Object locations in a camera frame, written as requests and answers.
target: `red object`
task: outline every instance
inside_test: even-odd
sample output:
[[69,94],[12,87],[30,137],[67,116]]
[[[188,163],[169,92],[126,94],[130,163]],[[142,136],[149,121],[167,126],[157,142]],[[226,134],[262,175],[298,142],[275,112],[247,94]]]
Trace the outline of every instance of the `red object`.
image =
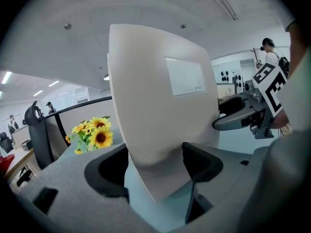
[[10,154],[6,157],[0,156],[0,173],[2,173],[3,175],[6,173],[13,159],[14,159],[13,154]]

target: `ceiling light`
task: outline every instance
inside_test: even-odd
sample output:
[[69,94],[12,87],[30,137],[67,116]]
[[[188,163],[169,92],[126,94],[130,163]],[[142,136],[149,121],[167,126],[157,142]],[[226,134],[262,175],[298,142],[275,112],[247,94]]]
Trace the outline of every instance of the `ceiling light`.
[[55,82],[49,84],[49,87],[51,87],[52,85],[55,85],[55,84],[58,83],[58,82],[59,82],[59,81],[55,81]]
[[9,79],[9,77],[11,76],[11,74],[12,74],[11,72],[6,72],[1,83],[6,83]]
[[34,94],[34,97],[40,94],[41,92],[43,92],[43,90],[39,90],[36,94]]

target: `sunflower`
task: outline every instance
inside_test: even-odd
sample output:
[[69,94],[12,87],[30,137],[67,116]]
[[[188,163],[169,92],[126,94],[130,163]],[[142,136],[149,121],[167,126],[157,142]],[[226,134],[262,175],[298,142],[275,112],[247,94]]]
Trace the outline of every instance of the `sunflower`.
[[107,129],[111,127],[111,122],[108,122],[107,118],[93,117],[89,122],[90,128],[97,129],[99,127],[105,126]]
[[96,145],[98,148],[109,147],[112,144],[112,135],[113,133],[106,127],[95,128],[89,137],[90,144]]
[[76,126],[72,129],[71,133],[78,133],[80,131],[82,131],[82,129],[87,127],[87,121],[84,121],[84,123],[80,123],[79,126]]
[[82,150],[75,150],[74,153],[75,153],[75,154],[82,154],[83,151],[82,151]]
[[90,134],[92,132],[92,128],[87,125],[84,129],[82,129],[82,132]]
[[68,143],[70,143],[69,135],[66,135],[65,139],[66,139],[66,141],[67,141]]

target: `white ceiling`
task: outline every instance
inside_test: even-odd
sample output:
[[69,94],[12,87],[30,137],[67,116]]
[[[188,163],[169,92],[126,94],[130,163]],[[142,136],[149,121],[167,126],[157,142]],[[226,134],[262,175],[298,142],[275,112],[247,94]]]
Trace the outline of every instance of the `white ceiling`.
[[[202,39],[271,16],[276,15],[267,0],[31,0],[1,46],[0,70],[108,90],[103,78],[111,24],[162,29],[221,56],[221,45],[213,48],[216,41]],[[181,29],[181,23],[187,27]],[[277,20],[267,25],[278,26]]]
[[[2,81],[6,72],[0,71],[0,81]],[[0,83],[0,91],[2,95],[0,98],[0,105],[19,101],[34,101],[53,93],[55,90],[67,85],[63,82],[58,82],[51,87],[49,84],[55,80],[42,79],[38,77],[12,73],[6,84]],[[40,94],[34,97],[34,94],[43,90]]]

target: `office chair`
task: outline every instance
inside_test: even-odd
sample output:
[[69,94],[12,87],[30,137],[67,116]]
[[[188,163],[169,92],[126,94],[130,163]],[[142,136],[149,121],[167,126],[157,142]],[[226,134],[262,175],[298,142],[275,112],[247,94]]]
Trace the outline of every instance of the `office chair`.
[[6,153],[9,153],[13,150],[12,140],[7,137],[5,132],[0,133],[0,146],[4,149]]
[[29,126],[29,135],[35,158],[41,169],[54,162],[45,118],[35,101],[25,112],[25,122]]

